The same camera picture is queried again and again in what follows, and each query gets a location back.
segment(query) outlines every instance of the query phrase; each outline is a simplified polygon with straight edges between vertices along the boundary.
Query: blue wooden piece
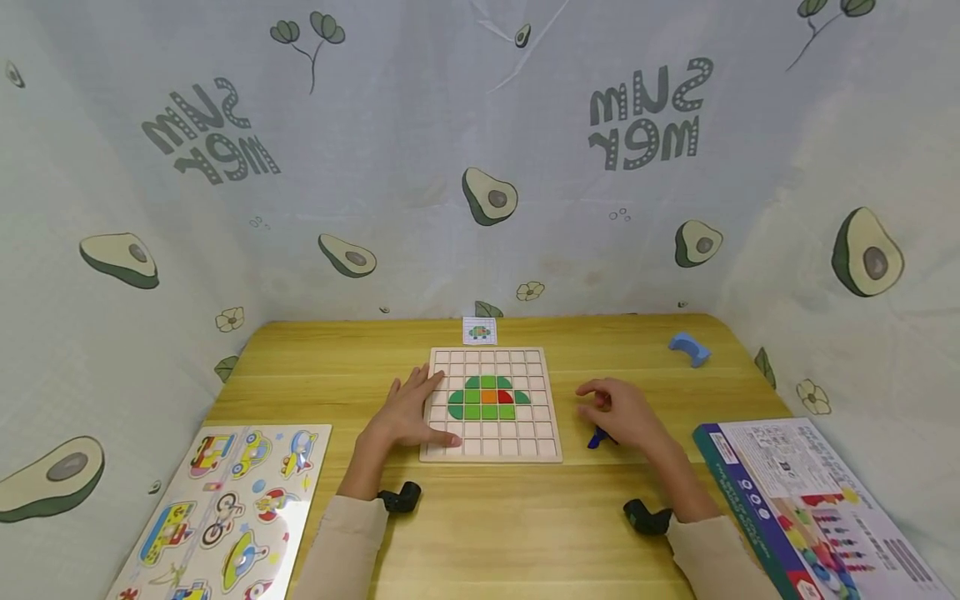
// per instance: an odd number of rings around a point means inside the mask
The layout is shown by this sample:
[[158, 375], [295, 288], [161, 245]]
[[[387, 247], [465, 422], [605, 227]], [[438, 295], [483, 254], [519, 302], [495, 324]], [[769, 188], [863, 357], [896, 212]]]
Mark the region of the blue wooden piece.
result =
[[680, 350], [686, 352], [690, 355], [692, 359], [690, 362], [690, 367], [696, 369], [697, 367], [703, 365], [707, 362], [707, 359], [710, 358], [710, 351], [694, 340], [689, 333], [681, 331], [677, 335], [673, 336], [673, 339], [670, 340], [671, 350]]

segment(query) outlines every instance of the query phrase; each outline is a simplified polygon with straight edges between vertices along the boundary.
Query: beige sleeve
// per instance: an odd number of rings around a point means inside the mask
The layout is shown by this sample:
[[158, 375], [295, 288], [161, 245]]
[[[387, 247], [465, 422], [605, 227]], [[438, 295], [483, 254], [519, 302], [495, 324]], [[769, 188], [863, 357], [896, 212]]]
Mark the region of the beige sleeve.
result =
[[364, 600], [386, 529], [383, 500], [333, 496], [291, 600]]
[[728, 517], [680, 523], [674, 516], [666, 536], [697, 600], [780, 600]]

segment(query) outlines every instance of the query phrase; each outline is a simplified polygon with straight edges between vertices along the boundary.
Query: wooden grid board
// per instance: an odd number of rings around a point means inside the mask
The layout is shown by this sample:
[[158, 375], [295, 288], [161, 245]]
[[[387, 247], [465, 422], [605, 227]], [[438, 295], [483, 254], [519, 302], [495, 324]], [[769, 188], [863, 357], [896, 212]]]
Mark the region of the wooden grid board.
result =
[[543, 348], [432, 348], [430, 374], [437, 371], [446, 377], [423, 419], [464, 443], [424, 444], [422, 462], [564, 461]]

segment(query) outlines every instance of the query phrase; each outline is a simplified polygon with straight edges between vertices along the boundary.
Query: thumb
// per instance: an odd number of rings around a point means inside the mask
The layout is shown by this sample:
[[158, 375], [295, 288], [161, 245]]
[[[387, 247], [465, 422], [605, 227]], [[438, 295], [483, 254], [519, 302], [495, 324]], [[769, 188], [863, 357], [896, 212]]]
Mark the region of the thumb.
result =
[[590, 404], [577, 406], [577, 413], [581, 419], [588, 420], [601, 429], [609, 429], [610, 425], [613, 425], [614, 422], [613, 415], [610, 412], [604, 412]]
[[430, 444], [438, 444], [446, 447], [457, 447], [463, 443], [459, 437], [448, 433], [446, 431], [439, 431], [437, 429], [430, 429], [430, 435], [427, 438], [427, 441]]

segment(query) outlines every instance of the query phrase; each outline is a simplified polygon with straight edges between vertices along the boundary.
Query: wooden table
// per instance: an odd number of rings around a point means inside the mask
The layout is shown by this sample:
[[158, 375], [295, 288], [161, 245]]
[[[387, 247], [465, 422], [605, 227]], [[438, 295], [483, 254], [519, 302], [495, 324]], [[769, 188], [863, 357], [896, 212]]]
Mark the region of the wooden table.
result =
[[[502, 319], [501, 346], [543, 346], [564, 449], [561, 465], [421, 464], [397, 451], [383, 488], [423, 488], [417, 512], [393, 516], [373, 574], [381, 599], [692, 598], [664, 539], [643, 538], [621, 507], [664, 498], [642, 457], [592, 427], [573, 390], [593, 377], [632, 381], [679, 439], [712, 494], [726, 502], [690, 434], [702, 422], [789, 416], [725, 325], [707, 315]], [[712, 350], [700, 369], [667, 349], [687, 331]], [[458, 321], [273, 323], [250, 340], [206, 424], [333, 424], [294, 579], [346, 470], [353, 442], [395, 376], [434, 346], [460, 346]]]

